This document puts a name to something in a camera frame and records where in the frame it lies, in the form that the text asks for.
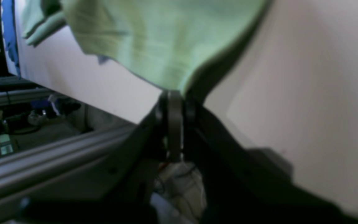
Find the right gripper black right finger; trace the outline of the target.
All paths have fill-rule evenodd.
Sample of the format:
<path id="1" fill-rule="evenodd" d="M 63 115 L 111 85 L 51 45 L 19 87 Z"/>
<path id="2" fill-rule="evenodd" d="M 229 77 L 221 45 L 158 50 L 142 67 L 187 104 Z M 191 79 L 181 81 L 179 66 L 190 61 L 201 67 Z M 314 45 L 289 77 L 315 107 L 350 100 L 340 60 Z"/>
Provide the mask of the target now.
<path id="1" fill-rule="evenodd" d="M 243 149 L 194 96 L 184 103 L 184 155 L 203 177 L 201 224 L 358 224 L 358 217 L 296 186 L 267 156 Z"/>

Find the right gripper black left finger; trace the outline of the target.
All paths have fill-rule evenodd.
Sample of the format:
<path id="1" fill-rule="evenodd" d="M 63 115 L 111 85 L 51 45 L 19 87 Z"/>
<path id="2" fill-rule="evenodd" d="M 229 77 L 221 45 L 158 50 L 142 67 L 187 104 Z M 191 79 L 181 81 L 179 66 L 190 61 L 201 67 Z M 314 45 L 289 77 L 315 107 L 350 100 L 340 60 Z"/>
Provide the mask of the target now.
<path id="1" fill-rule="evenodd" d="M 158 223 L 150 205 L 159 163 L 180 159 L 182 97 L 166 91 L 139 126 L 95 165 L 21 202 L 29 224 Z"/>

